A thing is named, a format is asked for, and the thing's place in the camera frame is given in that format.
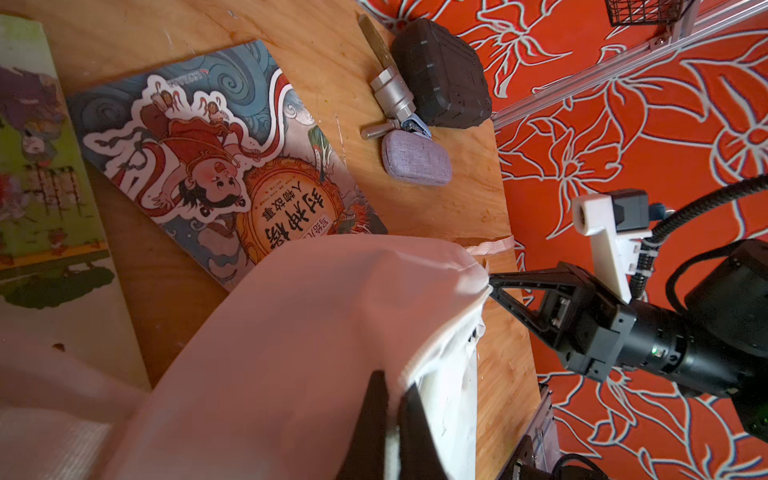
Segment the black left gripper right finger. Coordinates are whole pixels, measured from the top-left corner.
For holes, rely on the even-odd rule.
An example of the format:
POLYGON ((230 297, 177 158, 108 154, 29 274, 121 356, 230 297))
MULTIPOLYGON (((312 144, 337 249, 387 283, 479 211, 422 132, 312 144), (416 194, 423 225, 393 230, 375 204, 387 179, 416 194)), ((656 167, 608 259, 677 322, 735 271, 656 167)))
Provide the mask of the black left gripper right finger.
POLYGON ((413 384, 398 408, 400 480, 446 480, 418 388, 413 384))

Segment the grey mythology story book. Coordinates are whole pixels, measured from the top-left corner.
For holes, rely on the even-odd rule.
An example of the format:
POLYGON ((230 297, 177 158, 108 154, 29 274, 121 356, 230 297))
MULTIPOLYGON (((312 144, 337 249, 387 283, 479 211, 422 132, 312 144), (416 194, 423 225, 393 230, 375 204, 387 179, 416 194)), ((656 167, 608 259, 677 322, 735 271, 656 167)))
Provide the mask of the grey mythology story book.
POLYGON ((68 106, 84 158, 227 290, 288 241, 385 232, 261 41, 68 106))

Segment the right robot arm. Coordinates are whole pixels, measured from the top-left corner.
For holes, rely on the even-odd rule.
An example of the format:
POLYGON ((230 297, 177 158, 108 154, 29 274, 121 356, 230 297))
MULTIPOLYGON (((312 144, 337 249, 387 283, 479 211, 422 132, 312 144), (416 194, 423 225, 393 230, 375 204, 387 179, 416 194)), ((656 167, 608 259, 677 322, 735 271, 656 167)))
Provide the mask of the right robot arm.
POLYGON ((695 218, 763 193, 765 176, 722 187, 668 212, 637 189, 580 196, 573 223, 591 244, 593 267, 556 267, 490 278, 492 298, 555 351, 573 373, 602 382, 615 367, 675 383, 687 396, 733 402, 744 430, 767 436, 767 244, 744 239, 693 264, 716 267, 684 297, 681 265, 665 285, 668 304, 642 298, 660 249, 695 218))

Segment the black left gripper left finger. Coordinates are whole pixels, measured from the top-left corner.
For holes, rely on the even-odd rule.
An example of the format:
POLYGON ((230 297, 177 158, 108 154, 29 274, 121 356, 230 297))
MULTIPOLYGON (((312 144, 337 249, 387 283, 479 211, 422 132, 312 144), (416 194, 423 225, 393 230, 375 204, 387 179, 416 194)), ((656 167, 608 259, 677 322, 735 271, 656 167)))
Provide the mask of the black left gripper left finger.
POLYGON ((374 371, 367 385, 346 457, 337 480, 384 478, 389 395, 383 371, 374 371))

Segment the white canvas backpack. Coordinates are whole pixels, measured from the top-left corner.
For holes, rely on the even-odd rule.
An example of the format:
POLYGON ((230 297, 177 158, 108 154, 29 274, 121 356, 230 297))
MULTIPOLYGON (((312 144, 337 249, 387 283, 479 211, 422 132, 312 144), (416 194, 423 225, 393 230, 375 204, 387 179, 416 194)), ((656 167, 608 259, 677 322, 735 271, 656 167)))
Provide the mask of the white canvas backpack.
POLYGON ((5 479, 336 479, 369 378, 415 384, 447 479, 475 475, 489 273, 442 240, 296 240, 259 263, 150 393, 1 331, 5 479))

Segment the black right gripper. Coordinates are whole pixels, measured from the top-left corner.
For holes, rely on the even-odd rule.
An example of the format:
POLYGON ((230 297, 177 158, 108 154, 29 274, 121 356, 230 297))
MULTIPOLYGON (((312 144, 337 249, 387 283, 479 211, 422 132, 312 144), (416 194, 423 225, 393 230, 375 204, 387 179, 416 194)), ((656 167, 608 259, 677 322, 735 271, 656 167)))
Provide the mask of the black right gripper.
POLYGON ((556 351, 563 366, 603 382, 617 364, 636 321, 622 298, 586 270, 561 262, 537 272, 494 273, 491 298, 556 351), (514 291, 540 291, 544 298, 532 310, 514 291))

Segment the green China history book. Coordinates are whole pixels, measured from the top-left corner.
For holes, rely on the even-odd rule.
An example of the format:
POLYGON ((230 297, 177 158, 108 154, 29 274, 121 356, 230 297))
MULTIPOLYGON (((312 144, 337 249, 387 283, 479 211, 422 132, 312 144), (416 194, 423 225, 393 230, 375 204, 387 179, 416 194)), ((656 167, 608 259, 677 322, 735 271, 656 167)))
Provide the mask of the green China history book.
POLYGON ((1 18, 1 322, 149 390, 40 23, 1 18))

